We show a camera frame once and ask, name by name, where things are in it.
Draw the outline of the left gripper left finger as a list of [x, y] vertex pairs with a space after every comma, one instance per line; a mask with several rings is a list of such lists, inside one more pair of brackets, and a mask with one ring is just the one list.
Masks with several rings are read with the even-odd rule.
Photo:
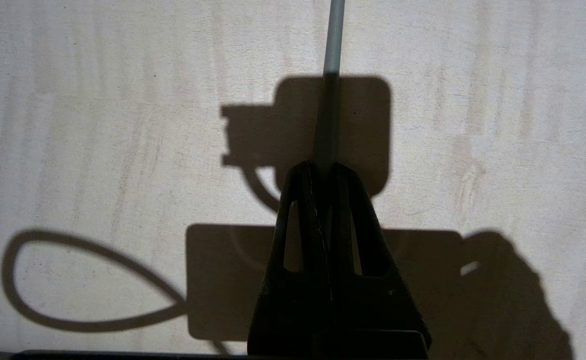
[[[327, 249], [314, 198], [318, 179], [307, 161], [287, 173], [270, 256], [252, 315], [247, 353], [264, 358], [313, 358], [334, 321]], [[286, 269], [287, 230], [297, 203], [302, 270]]]

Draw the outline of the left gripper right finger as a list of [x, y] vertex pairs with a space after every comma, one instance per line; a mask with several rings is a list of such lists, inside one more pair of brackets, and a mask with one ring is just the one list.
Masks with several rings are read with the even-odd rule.
[[391, 254], [359, 175], [332, 167], [334, 353], [348, 359], [426, 359], [431, 335]]

